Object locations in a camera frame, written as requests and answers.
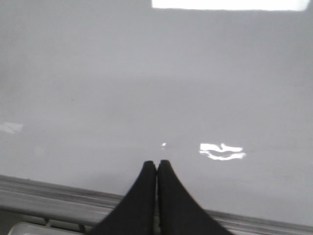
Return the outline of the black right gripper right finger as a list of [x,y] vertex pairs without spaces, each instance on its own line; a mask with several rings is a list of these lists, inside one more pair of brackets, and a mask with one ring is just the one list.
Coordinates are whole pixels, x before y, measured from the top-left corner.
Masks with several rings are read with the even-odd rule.
[[185,189],[171,163],[162,160],[157,170],[160,230],[163,235],[230,235]]

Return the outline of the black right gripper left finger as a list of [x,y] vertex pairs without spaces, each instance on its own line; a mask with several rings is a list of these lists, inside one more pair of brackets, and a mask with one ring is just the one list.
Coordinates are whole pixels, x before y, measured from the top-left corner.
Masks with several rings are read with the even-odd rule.
[[89,235],[152,235],[156,201],[156,167],[145,161],[143,167],[121,202]]

